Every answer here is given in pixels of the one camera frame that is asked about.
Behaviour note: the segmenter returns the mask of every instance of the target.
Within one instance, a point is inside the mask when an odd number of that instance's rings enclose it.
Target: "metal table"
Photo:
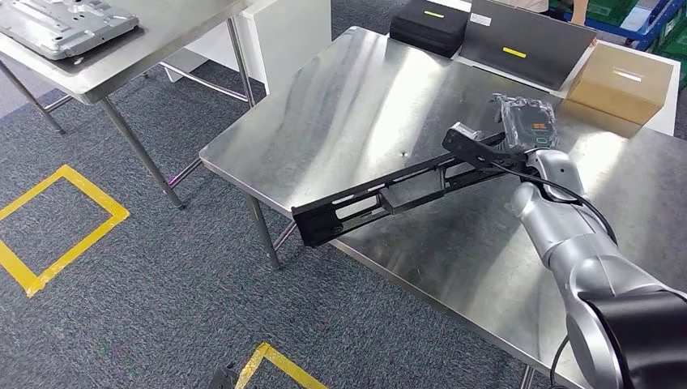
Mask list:
[[[352,28],[201,152],[210,170],[290,217],[292,207],[443,155],[454,122],[486,135],[490,93],[557,105],[569,152],[621,250],[672,287],[687,289],[687,143],[632,126],[470,66]],[[518,179],[501,177],[377,220],[332,244],[462,319],[496,346],[546,371],[565,335],[562,300],[510,213]],[[268,250],[269,235],[264,236]],[[560,383],[588,387],[570,349]],[[528,386],[527,369],[523,387]]]
[[[87,105],[98,103],[129,142],[174,206],[181,207],[181,200],[172,188],[191,170],[200,165],[200,161],[196,160],[168,182],[147,154],[143,145],[131,132],[125,119],[112,104],[108,95],[161,62],[170,54],[195,41],[205,32],[226,21],[234,51],[237,54],[245,95],[230,91],[221,92],[247,101],[252,107],[254,100],[245,73],[243,57],[239,50],[236,29],[231,19],[238,12],[244,10],[251,1],[159,0],[141,2],[136,0],[109,0],[113,6],[121,7],[137,15],[140,20],[139,27],[133,32],[106,42],[81,56],[61,61],[51,61],[44,58],[10,37],[0,34],[1,54],[42,75],[68,95],[47,107],[42,107],[1,61],[0,71],[6,74],[57,132],[63,132],[62,128],[54,121],[49,112],[71,98]]]

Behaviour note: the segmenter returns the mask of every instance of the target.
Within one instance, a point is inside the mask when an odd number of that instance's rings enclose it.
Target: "white cabinet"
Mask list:
[[[330,0],[252,0],[234,18],[248,76],[279,90],[331,43]],[[227,24],[222,23],[165,61],[191,71],[207,59],[237,70]],[[181,76],[167,71],[176,81]]]

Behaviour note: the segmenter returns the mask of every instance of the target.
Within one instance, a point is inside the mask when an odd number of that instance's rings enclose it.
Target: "black box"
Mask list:
[[[451,58],[463,44],[469,13],[427,0],[411,0],[391,20],[389,36]]]

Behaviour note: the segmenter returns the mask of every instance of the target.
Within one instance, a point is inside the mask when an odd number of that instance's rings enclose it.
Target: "metal tray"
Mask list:
[[[0,32],[50,59],[80,55],[138,24],[100,0],[0,0]]]

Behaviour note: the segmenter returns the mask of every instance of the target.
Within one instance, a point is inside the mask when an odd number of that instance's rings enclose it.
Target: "yellow floor marking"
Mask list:
[[[50,265],[39,276],[33,272],[10,250],[7,245],[0,242],[0,265],[12,275],[15,280],[26,291],[26,295],[32,297],[36,292],[43,289],[45,284],[52,280],[63,268],[72,263],[76,257],[80,256],[84,251],[88,250],[93,243],[102,238],[115,225],[121,223],[129,216],[127,211],[113,198],[108,196],[99,187],[88,181],[84,176],[79,174],[76,170],[67,165],[63,165],[55,173],[51,174],[45,180],[40,182],[28,190],[25,194],[19,196],[15,201],[0,210],[0,220],[8,217],[12,212],[19,209],[25,203],[36,197],[40,192],[54,184],[58,179],[65,178],[71,182],[72,185],[79,188],[86,196],[95,201],[98,205],[103,207],[111,215],[103,224],[101,224],[93,232],[89,233],[81,242],[70,248],[62,257]]]
[[[272,346],[267,343],[261,343],[258,348],[255,349],[253,356],[250,357],[248,363],[246,363],[243,370],[241,370],[237,385],[234,389],[243,389],[248,384],[250,378],[255,374],[255,370],[260,366],[262,359],[267,359],[272,362],[273,365],[280,368],[305,389],[327,389],[327,387],[322,385],[317,379],[307,374],[303,369],[291,362],[282,353],[273,349]]]

